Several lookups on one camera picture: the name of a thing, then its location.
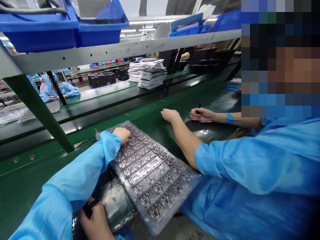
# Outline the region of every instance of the stack of papers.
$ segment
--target stack of papers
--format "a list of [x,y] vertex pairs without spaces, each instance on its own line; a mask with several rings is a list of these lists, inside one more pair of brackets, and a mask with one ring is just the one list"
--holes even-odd
[[144,70],[152,69],[152,68],[161,68],[165,69],[163,67],[163,59],[144,59],[144,61],[141,61],[139,63],[130,63],[128,74],[129,74],[129,81],[131,82],[139,82],[141,72]]
[[138,87],[152,89],[163,84],[163,80],[167,76],[167,71],[162,68],[153,68],[141,72]]

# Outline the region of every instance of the metal frame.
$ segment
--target metal frame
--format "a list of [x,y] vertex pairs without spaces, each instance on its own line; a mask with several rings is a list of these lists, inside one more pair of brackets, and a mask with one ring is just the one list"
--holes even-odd
[[[128,56],[138,56],[150,52],[162,52],[171,49],[214,43],[241,37],[241,29],[225,32],[189,35],[183,37],[162,38],[138,42],[108,44],[93,47],[72,48],[59,51],[21,54],[11,56],[15,67],[23,74],[47,72],[81,66]],[[12,65],[0,65],[0,78],[11,77]]]

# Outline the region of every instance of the blue plastic bin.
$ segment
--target blue plastic bin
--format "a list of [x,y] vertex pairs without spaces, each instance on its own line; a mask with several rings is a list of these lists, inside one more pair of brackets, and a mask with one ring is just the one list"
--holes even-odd
[[218,16],[212,32],[241,29],[241,8]]
[[0,14],[3,32],[17,52],[44,52],[74,48],[79,23],[71,5],[67,14],[11,15]]
[[121,29],[129,28],[129,21],[119,0],[112,0],[98,14],[97,19],[108,19],[108,24],[87,24],[78,17],[77,47],[89,47],[120,42]]
[[211,26],[212,25],[210,24],[206,24],[206,25],[200,25],[200,26],[188,28],[185,30],[176,31],[173,33],[169,33],[168,37],[181,37],[181,36],[187,36],[187,35],[208,33],[210,31]]

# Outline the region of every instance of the wrist strap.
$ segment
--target wrist strap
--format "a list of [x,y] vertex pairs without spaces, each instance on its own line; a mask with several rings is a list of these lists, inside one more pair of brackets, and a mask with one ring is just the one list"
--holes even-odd
[[226,119],[226,121],[224,123],[232,123],[234,121],[239,121],[241,122],[241,120],[238,120],[238,119],[234,119],[233,116],[231,115],[231,113],[225,113],[228,118]]

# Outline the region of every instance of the ceiling light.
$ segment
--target ceiling light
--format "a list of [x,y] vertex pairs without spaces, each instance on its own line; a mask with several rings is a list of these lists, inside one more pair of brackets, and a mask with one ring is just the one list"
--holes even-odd
[[124,30],[121,30],[121,32],[136,32],[137,30],[136,29],[124,29]]
[[217,18],[209,18],[207,21],[208,22],[214,22],[214,21],[217,21],[218,19]]
[[148,28],[148,29],[139,29],[139,32],[143,32],[143,31],[154,31],[156,30],[155,28]]
[[127,36],[138,36],[138,35],[141,35],[141,33],[138,33],[138,34],[128,34]]
[[163,22],[173,22],[178,19],[165,19],[165,20],[149,20],[149,21],[134,21],[134,22],[129,22],[130,25],[135,25],[135,24],[148,24],[148,23],[163,23]]

